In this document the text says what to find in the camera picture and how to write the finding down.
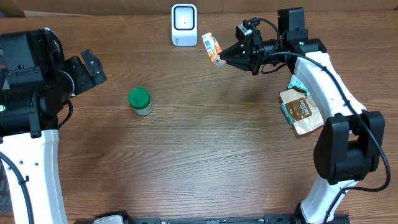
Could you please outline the beige snack bag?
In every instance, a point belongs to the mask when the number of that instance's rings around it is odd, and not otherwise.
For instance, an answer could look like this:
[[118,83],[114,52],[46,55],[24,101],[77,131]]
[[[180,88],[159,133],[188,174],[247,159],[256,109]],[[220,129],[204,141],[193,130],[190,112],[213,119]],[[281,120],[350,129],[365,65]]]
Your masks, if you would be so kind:
[[324,121],[315,102],[305,93],[289,89],[280,93],[281,103],[290,109],[295,132],[310,133],[323,126]]

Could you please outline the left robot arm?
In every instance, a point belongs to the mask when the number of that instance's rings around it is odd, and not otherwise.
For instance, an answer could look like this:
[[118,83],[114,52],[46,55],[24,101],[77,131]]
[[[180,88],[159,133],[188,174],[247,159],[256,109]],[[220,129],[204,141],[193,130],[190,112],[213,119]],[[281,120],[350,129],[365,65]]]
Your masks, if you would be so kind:
[[65,58],[50,29],[1,36],[1,211],[16,223],[66,223],[58,113],[106,75],[89,50]]

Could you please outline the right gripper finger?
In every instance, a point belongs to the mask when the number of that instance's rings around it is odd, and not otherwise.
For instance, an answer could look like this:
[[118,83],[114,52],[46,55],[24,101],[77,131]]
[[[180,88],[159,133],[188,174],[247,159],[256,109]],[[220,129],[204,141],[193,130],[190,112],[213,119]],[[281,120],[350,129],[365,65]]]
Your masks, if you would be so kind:
[[251,71],[249,59],[237,58],[237,59],[228,59],[228,60],[226,59],[225,61],[228,65],[236,67],[240,70]]
[[224,49],[219,53],[219,56],[223,60],[235,60],[235,59],[243,59],[246,60],[249,58],[249,44],[245,41],[239,41],[232,46]]

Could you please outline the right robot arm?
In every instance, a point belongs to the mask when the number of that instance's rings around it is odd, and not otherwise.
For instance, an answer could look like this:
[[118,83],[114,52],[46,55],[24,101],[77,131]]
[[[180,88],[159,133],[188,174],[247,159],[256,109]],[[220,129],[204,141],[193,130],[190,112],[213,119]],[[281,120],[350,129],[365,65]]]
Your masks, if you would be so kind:
[[313,152],[317,178],[308,196],[292,214],[265,215],[265,223],[348,223],[336,214],[345,195],[358,182],[386,163],[382,150],[385,120],[368,111],[335,72],[326,47],[310,39],[302,7],[280,9],[273,28],[275,39],[263,40],[260,19],[244,20],[236,28],[237,42],[220,53],[228,65],[257,75],[260,67],[288,66],[307,88],[324,125]]

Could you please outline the white bottle green cap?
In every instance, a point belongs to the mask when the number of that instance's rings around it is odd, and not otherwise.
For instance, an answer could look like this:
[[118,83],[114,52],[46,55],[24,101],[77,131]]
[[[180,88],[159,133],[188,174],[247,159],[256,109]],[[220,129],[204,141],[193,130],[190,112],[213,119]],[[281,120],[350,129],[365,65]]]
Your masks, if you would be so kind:
[[152,113],[154,104],[149,92],[145,88],[135,88],[128,95],[128,102],[140,116]]

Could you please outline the green blue tissue pack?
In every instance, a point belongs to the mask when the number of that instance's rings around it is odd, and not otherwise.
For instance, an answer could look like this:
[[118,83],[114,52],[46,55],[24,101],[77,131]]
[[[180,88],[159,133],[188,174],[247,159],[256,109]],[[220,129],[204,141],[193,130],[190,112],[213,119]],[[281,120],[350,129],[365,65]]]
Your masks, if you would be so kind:
[[292,115],[291,115],[290,109],[284,103],[281,103],[280,107],[281,107],[281,109],[282,109],[282,111],[283,111],[283,113],[285,115],[285,118],[287,119],[288,123],[290,125],[292,125],[293,124],[293,120],[292,120]]

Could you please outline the teal wet wipes pack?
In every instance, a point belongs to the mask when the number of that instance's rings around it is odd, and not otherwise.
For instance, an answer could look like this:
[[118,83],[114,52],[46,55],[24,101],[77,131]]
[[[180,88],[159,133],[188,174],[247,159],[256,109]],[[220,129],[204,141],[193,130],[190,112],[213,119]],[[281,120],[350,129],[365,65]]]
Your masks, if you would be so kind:
[[296,91],[305,93],[307,96],[310,95],[307,87],[294,74],[291,76],[287,89],[294,89]]

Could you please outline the orange tissue pack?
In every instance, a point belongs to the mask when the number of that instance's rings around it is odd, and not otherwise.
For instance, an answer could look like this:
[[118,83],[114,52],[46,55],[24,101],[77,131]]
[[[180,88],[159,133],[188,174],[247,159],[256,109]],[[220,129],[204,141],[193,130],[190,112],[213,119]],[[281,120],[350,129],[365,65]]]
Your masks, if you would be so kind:
[[211,32],[202,35],[203,43],[206,47],[207,54],[216,66],[222,67],[226,64],[224,60],[221,59],[219,53],[222,52],[222,49],[217,42],[217,40],[213,37]]

